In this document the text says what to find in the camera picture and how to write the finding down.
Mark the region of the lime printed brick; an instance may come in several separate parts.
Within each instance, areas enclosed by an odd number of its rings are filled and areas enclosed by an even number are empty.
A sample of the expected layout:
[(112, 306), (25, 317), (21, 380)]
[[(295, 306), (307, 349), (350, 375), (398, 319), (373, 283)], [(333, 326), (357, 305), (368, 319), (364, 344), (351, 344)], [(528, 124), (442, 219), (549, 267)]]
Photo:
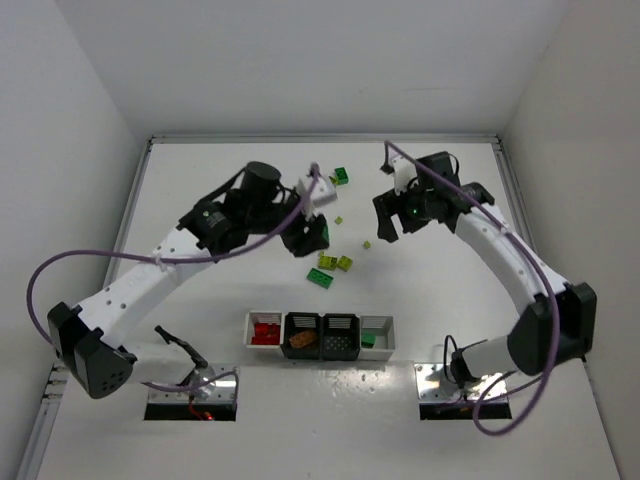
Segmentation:
[(320, 255), (317, 267), (321, 270), (334, 271), (337, 268), (338, 258), (330, 255)]

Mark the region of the lime square brick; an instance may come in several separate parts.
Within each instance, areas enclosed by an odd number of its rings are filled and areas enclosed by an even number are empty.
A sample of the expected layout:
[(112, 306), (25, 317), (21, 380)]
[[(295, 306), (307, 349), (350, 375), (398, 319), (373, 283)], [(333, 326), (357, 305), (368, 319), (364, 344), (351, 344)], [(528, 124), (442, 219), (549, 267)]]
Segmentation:
[(336, 267), (344, 272), (348, 272), (352, 267), (352, 265), (353, 265), (353, 260), (350, 257), (345, 255), (341, 256), (336, 263)]

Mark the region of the green long brick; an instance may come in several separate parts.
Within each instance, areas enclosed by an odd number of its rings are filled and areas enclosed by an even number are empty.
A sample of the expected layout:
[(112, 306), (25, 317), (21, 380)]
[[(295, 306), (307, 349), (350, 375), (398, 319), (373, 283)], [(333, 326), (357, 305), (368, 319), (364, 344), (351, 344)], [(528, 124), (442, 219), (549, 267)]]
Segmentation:
[(311, 268), (309, 270), (306, 279), (323, 289), (329, 289), (334, 281), (334, 277), (332, 275), (324, 273), (316, 268)]

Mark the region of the dark green brick top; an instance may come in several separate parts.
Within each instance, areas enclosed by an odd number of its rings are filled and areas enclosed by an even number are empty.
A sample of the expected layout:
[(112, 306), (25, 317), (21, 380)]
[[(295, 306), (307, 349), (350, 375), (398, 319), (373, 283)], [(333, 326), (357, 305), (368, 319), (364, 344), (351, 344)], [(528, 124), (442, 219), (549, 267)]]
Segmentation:
[(334, 170), (334, 183), (336, 185), (346, 185), (349, 183), (349, 176), (344, 167), (338, 167)]

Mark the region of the red square brick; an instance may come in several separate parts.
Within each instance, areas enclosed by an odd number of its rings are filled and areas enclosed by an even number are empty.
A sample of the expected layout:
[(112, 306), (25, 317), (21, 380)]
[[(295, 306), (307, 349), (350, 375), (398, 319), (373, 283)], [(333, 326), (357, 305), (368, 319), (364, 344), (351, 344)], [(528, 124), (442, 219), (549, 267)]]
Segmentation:
[(254, 335), (280, 335), (280, 325), (276, 323), (257, 322), (254, 324)]

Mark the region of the orange brick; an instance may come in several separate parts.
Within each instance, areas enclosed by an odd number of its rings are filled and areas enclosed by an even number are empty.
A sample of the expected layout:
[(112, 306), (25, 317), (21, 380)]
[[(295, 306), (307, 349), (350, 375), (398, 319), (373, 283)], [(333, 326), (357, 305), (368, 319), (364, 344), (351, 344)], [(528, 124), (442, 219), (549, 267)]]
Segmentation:
[(318, 340), (315, 330), (304, 330), (289, 338), (289, 345), (294, 349), (311, 348)]

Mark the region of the red long brick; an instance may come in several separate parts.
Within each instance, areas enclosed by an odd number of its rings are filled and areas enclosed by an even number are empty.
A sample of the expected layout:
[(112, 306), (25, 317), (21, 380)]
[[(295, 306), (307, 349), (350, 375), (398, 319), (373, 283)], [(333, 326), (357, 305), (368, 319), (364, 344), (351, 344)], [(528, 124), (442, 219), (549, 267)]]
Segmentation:
[(275, 334), (254, 335), (251, 339), (251, 344), (254, 346), (279, 346), (280, 337)]

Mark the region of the green small brick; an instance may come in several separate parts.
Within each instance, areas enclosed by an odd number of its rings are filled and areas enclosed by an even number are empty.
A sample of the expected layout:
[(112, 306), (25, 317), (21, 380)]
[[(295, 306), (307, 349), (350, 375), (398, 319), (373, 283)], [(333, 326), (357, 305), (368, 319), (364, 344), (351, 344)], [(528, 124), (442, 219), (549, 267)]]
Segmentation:
[(362, 348), (373, 348), (376, 343), (376, 336), (371, 333), (362, 333), (360, 343)]

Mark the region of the green sloped brick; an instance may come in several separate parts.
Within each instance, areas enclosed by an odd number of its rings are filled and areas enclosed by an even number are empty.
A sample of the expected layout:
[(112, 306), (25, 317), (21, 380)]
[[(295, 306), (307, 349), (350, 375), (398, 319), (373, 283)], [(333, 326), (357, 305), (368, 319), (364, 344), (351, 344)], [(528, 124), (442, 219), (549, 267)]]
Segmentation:
[(330, 233), (329, 233), (329, 227), (328, 227), (328, 225), (325, 225), (325, 226), (324, 226), (324, 229), (323, 229), (323, 238), (324, 238), (324, 240), (325, 240), (325, 242), (326, 242), (326, 247), (329, 247), (329, 246), (330, 246)]

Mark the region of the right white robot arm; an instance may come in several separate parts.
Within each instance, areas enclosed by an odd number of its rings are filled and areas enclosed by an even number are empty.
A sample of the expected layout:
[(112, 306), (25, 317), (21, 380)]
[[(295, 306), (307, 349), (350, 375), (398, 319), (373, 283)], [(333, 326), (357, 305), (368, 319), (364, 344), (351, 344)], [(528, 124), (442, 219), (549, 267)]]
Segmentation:
[(447, 372), (466, 386), (497, 372), (539, 375), (582, 358), (593, 346), (597, 295), (543, 262), (508, 225), (494, 197), (478, 182), (461, 184), (459, 162), (446, 151), (415, 161), (387, 150), (381, 171), (394, 186), (376, 196), (377, 235), (389, 243), (436, 221), (470, 246), (509, 294), (519, 316), (511, 332), (456, 349)]

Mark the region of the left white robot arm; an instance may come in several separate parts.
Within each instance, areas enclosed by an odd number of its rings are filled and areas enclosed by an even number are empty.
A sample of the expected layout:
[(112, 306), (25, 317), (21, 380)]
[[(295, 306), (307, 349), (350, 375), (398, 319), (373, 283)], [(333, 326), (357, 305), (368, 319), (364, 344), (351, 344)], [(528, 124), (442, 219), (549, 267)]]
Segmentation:
[(207, 360), (162, 327), (161, 342), (133, 344), (128, 335), (174, 290), (209, 266), (259, 248), (274, 237), (296, 258), (329, 245), (320, 208), (334, 202), (332, 182), (317, 165), (292, 188), (279, 170), (252, 161), (199, 199), (149, 256), (75, 306), (61, 302), (47, 315), (58, 358), (93, 399), (126, 383), (164, 392), (196, 392), (213, 383)]

